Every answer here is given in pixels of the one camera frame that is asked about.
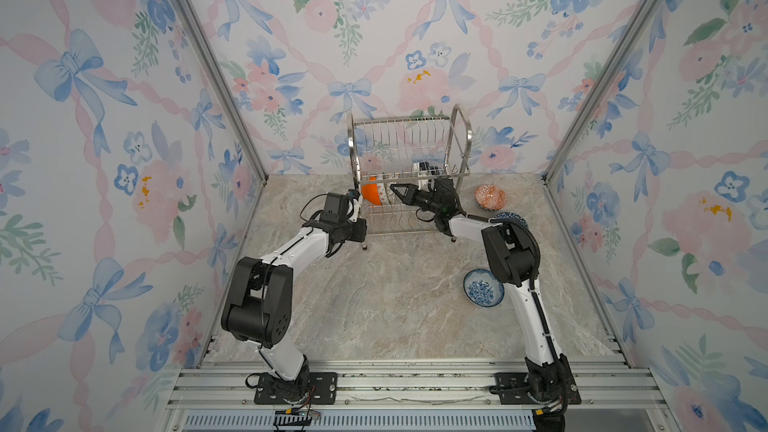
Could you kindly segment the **orange plastic bowl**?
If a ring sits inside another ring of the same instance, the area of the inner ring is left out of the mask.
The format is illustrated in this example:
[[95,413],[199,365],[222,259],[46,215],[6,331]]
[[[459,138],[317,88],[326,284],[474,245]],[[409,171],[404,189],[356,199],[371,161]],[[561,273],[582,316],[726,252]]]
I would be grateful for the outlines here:
[[363,198],[374,206],[383,206],[389,203],[383,179],[382,174],[372,175],[361,184]]

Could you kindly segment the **green patterned ceramic bowl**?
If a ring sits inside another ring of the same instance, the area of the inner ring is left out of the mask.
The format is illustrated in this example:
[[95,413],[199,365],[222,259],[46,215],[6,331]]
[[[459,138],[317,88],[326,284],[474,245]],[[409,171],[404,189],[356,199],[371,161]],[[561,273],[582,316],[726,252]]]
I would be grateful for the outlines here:
[[388,205],[394,205],[397,203],[397,198],[395,197],[394,193],[390,189],[391,181],[384,181],[381,183],[382,190],[385,194],[385,198]]

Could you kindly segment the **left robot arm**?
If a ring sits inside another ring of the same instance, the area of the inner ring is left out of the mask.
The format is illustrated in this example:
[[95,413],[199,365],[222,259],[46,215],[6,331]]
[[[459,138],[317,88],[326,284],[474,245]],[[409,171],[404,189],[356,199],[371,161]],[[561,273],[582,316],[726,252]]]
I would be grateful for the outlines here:
[[344,243],[364,242],[366,234],[367,222],[360,218],[339,224],[309,221],[275,251],[240,259],[222,309],[221,329],[238,341],[257,344],[272,377],[297,381],[308,367],[289,335],[294,280]]

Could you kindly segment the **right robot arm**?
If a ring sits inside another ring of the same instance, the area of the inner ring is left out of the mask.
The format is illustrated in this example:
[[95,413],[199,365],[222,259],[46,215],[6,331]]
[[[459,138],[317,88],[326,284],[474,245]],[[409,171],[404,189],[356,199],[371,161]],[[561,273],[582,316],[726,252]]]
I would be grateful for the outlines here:
[[402,204],[431,213],[439,232],[483,245],[490,272],[512,299],[523,332],[527,392],[537,403],[566,408],[573,377],[548,322],[539,287],[541,249],[528,226],[517,218],[465,212],[453,181],[447,177],[434,178],[424,188],[394,183],[390,190]]

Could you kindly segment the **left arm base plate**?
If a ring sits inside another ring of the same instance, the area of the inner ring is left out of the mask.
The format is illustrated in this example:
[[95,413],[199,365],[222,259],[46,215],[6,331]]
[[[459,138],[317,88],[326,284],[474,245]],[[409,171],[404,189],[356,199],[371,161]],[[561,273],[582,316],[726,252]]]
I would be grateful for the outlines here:
[[269,373],[251,374],[246,386],[254,391],[256,405],[299,406],[333,405],[338,389],[335,372],[300,373],[293,381],[285,381]]

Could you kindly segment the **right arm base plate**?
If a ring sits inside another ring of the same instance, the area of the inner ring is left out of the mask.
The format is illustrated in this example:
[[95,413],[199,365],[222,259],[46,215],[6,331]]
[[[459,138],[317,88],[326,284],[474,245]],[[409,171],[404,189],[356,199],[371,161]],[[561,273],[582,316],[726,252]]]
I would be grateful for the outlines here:
[[494,376],[495,383],[489,387],[489,392],[500,397],[502,405],[558,405],[567,396],[568,405],[582,403],[579,388],[571,372],[565,373],[565,381],[556,375],[554,381],[532,377],[524,372],[498,372]]

